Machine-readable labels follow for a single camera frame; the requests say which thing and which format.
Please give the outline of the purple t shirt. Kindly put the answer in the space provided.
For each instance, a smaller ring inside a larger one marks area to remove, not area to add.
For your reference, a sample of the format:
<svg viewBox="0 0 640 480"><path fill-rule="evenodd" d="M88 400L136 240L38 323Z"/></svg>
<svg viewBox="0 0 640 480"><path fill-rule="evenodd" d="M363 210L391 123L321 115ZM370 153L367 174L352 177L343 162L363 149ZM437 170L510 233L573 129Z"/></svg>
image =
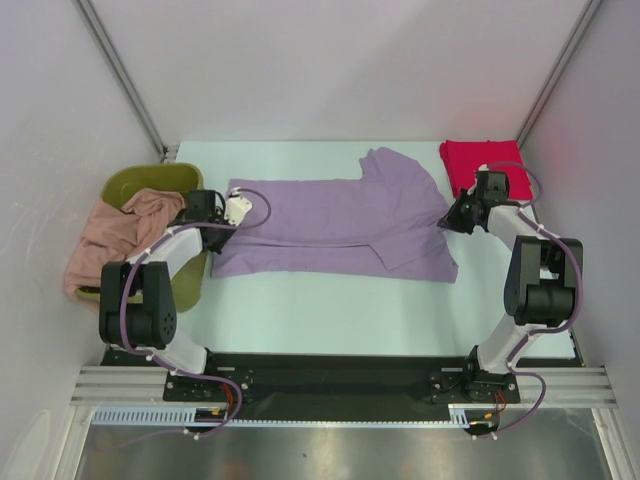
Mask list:
<svg viewBox="0 0 640 480"><path fill-rule="evenodd" d="M313 272L452 284L458 265L438 222L448 204L422 165L381 147L358 179L233 179L254 207L211 274ZM262 199L255 197L263 194Z"/></svg>

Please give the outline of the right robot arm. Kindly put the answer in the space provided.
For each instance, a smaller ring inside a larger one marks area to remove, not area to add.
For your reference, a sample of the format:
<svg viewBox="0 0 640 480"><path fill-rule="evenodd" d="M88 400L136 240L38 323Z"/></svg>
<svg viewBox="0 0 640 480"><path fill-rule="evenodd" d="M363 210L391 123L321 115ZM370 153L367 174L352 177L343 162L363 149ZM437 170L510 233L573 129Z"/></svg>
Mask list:
<svg viewBox="0 0 640 480"><path fill-rule="evenodd" d="M489 337L475 346L457 378L433 382L435 394L455 400L490 402L517 388L519 359L543 335L569 330L583 300L580 241L561 238L511 199L510 182L499 166L481 166L475 182L458 197L438 225L456 233L482 228L503 242L511 258L503 290L505 314Z"/></svg>

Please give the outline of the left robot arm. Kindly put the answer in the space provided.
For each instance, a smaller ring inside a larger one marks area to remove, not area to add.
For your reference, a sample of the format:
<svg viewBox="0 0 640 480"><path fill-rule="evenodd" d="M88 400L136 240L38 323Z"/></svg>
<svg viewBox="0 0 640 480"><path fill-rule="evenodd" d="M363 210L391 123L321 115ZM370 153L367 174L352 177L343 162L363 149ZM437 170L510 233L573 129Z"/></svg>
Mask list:
<svg viewBox="0 0 640 480"><path fill-rule="evenodd" d="M222 247L233 232L226 228L226 200L215 190L194 190L187 206L149 247L101 272L101 340L155 359L170 370L188 373L186 387L197 398L214 397L221 376L206 366L207 350L178 328L172 281L191 260Z"/></svg>

